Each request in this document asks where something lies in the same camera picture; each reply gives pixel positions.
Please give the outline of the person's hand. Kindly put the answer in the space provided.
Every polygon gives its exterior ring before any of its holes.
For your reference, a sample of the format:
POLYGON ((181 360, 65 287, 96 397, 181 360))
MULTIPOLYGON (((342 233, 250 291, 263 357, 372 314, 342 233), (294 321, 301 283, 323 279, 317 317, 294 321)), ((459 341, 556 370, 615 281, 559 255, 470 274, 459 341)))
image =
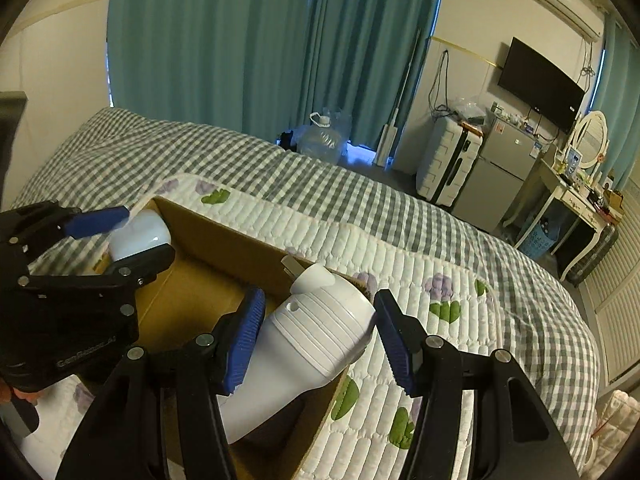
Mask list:
POLYGON ((12 388, 3 379, 0 379, 0 404, 7 404, 13 400, 20 399, 36 405, 42 396, 43 391, 23 392, 12 388))

